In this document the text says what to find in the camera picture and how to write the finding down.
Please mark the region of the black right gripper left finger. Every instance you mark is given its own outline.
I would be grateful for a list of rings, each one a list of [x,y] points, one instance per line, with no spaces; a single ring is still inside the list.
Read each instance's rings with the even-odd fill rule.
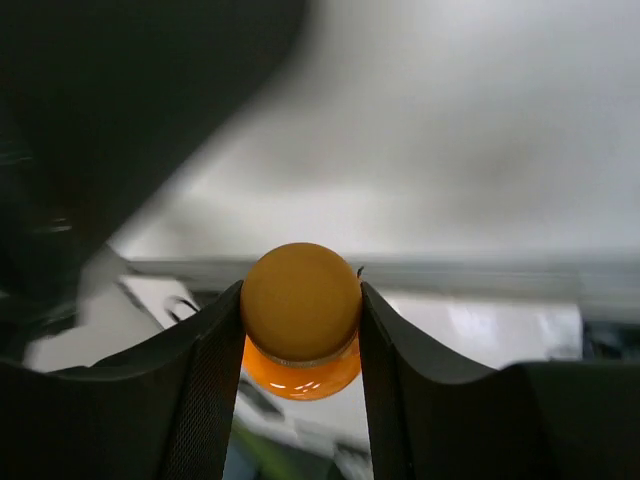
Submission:
[[[244,349],[234,284],[90,367],[1,364],[5,479],[219,479]]]

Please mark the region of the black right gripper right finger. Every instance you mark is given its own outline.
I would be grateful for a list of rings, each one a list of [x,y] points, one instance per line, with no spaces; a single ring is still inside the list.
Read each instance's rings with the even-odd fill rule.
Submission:
[[[430,337],[364,285],[359,332],[378,479],[635,479],[639,366],[494,370]]]

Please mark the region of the orange juice bottle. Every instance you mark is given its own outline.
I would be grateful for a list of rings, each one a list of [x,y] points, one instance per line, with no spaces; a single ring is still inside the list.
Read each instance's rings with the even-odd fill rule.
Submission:
[[[242,366],[268,392],[291,401],[328,398],[361,372],[359,274],[314,243],[262,256],[241,286]]]

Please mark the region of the black ribbed plastic bin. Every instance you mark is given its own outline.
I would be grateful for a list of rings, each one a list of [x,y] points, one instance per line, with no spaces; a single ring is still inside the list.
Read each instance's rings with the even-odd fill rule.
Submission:
[[[1,288],[55,293],[285,63],[305,1],[5,1]]]

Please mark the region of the aluminium table frame rail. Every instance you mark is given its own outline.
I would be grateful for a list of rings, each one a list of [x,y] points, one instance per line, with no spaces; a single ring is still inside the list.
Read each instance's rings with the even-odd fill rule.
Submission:
[[[639,256],[454,255],[346,259],[379,290],[568,302],[590,319],[639,320]]]

